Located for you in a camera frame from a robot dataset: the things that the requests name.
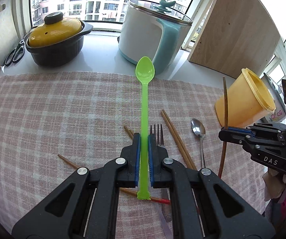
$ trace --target pink checkered cloth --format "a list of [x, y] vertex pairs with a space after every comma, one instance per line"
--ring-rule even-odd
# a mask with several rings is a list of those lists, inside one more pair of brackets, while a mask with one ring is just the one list
[[[0, 77], [0, 223], [13, 225], [54, 190], [74, 169], [61, 154], [90, 170], [118, 157], [131, 144], [123, 125], [140, 131], [141, 85], [133, 76], [94, 72], [23, 74]], [[160, 110], [165, 109], [200, 167], [200, 142], [190, 120], [206, 128], [206, 165], [218, 173], [222, 142], [214, 103], [218, 88], [153, 79], [149, 122], [163, 124], [170, 157], [184, 163]], [[263, 166], [240, 145], [228, 144], [222, 179], [263, 212]], [[151, 189], [153, 196], [159, 190]], [[149, 201], [120, 192], [116, 238], [165, 238]]]

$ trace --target scissors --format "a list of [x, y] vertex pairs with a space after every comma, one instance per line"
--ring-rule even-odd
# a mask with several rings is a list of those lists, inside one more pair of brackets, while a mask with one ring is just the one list
[[15, 49], [13, 49], [5, 58], [4, 65], [8, 67], [10, 64], [14, 63], [16, 64], [21, 60], [21, 58], [24, 56], [25, 49], [24, 49], [24, 40], [21, 40], [19, 44], [16, 46]]

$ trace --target scissors handle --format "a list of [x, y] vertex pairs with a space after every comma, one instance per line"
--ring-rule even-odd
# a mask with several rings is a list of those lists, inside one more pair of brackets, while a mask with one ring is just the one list
[[13, 49], [13, 50], [7, 55], [7, 57], [5, 58], [4, 65], [5, 65], [6, 67], [8, 67], [8, 66], [12, 63], [15, 52], [16, 52], [16, 48]]
[[14, 56], [12, 58], [12, 62], [14, 64], [16, 64], [17, 62], [19, 62], [21, 60], [21, 58], [24, 56], [25, 53], [25, 49], [24, 46], [19, 47], [16, 52], [14, 53]]

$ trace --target spoon handle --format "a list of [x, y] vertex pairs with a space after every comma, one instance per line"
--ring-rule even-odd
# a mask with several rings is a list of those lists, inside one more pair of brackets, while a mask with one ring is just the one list
[[147, 83], [142, 84], [142, 105], [141, 105], [141, 154], [138, 199], [150, 199], [148, 191], [148, 89]]
[[205, 157], [204, 157], [204, 151], [203, 151], [203, 139], [201, 138], [201, 158], [202, 158], [202, 168], [205, 168]]

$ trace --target fork tines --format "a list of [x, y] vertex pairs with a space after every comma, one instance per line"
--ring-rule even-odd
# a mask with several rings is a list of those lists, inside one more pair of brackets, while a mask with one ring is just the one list
[[[150, 134], [153, 134], [152, 132], [152, 125], [150, 126]], [[163, 127], [161, 124], [161, 128], [159, 129], [159, 124], [157, 124], [157, 137], [156, 137], [156, 125], [154, 125], [154, 135], [155, 135], [155, 141], [158, 146], [164, 146], [164, 136], [163, 136]]]

